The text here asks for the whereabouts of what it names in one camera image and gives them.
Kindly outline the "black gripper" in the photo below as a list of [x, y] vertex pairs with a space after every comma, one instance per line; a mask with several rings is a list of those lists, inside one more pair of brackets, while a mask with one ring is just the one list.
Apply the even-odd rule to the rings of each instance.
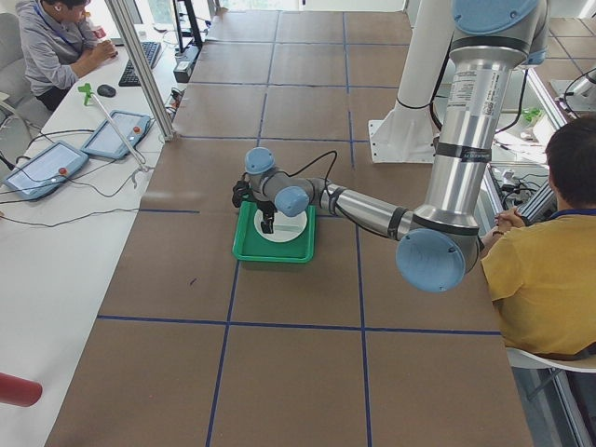
[[275, 204], [271, 201], [255, 201], [257, 209], [260, 210], [263, 214], [260, 226], [261, 230], [264, 234], [270, 234], [273, 230], [273, 224], [275, 221], [275, 212], [276, 207]]

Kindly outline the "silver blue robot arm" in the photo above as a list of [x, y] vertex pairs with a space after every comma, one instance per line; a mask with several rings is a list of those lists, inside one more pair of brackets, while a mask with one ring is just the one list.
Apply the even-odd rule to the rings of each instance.
[[479, 260], [474, 210], [492, 155], [511, 73], [542, 62], [545, 1], [424, 1], [418, 8], [394, 107], [369, 124], [376, 162], [432, 166], [425, 202], [407, 210], [331, 183], [279, 169], [266, 148], [251, 149], [233, 204], [254, 202], [261, 227], [277, 213], [311, 206], [398, 243], [401, 275], [423, 291], [448, 291]]

